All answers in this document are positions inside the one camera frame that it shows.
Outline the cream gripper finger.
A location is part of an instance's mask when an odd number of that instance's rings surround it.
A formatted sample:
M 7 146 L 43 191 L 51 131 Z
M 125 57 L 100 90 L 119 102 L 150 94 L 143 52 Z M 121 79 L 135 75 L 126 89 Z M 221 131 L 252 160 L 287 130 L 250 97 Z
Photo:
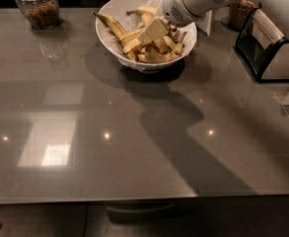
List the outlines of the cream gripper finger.
M 153 40 L 162 38 L 169 32 L 167 25 L 159 17 L 153 18 L 144 30 L 138 35 L 137 39 L 142 44 L 148 44 Z

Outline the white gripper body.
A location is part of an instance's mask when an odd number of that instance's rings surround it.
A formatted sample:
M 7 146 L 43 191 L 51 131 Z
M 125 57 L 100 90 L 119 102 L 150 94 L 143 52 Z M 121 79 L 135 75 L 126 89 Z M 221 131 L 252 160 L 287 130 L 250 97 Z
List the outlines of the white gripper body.
M 228 6 L 237 0 L 163 0 L 158 16 L 167 24 L 185 27 L 201 19 L 207 12 Z

